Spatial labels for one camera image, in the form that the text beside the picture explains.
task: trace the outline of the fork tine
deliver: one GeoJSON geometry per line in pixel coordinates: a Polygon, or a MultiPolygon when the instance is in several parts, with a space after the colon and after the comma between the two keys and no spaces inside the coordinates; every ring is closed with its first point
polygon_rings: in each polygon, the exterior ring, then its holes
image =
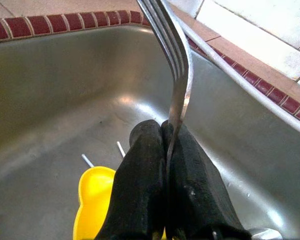
{"type": "Polygon", "coordinates": [[[171,27],[171,24],[169,25],[169,22],[167,21],[167,19],[169,20],[169,15],[167,12],[163,11],[162,9],[165,9],[164,6],[162,5],[161,1],[155,1],[157,4],[153,4],[153,8],[155,9],[157,16],[158,16],[158,20],[161,22],[164,31],[166,32],[166,35],[171,43],[171,47],[173,48],[174,52],[175,52],[175,59],[177,60],[177,64],[179,66],[180,72],[178,74],[178,77],[180,77],[181,75],[184,74],[184,70],[185,70],[185,66],[184,66],[184,56],[186,55],[182,55],[181,53],[181,48],[180,45],[178,44],[178,38],[176,36],[175,33],[175,29],[173,29],[171,27]]]}
{"type": "Polygon", "coordinates": [[[167,26],[163,25],[164,21],[161,21],[160,19],[160,17],[162,18],[163,16],[158,16],[158,4],[156,4],[156,2],[153,0],[139,0],[138,3],[141,9],[145,12],[145,15],[149,18],[149,21],[152,23],[151,26],[154,30],[154,33],[159,39],[161,47],[163,48],[169,62],[173,80],[176,81],[181,73],[179,62],[180,58],[178,57],[179,54],[175,50],[176,44],[172,41],[174,39],[172,33],[168,32],[167,26]]]}

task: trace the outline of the yellow object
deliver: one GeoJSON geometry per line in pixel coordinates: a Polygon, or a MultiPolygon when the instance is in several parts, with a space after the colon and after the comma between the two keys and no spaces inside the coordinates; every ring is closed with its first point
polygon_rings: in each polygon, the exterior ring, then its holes
{"type": "Polygon", "coordinates": [[[73,226],[73,240],[93,240],[107,215],[116,171],[95,166],[85,171],[79,181],[80,207],[73,226]]]}

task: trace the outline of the sink basin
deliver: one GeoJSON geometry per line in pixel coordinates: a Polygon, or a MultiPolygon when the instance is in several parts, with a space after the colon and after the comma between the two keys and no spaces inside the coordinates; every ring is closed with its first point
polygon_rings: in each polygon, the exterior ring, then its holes
{"type": "MultiPolygon", "coordinates": [[[[209,60],[192,57],[185,124],[219,169],[243,226],[300,239],[300,133],[209,60]]],[[[137,123],[166,120],[172,87],[148,28],[0,43],[0,240],[71,239],[88,168],[81,154],[116,170],[116,141],[127,151],[137,123]]]]}

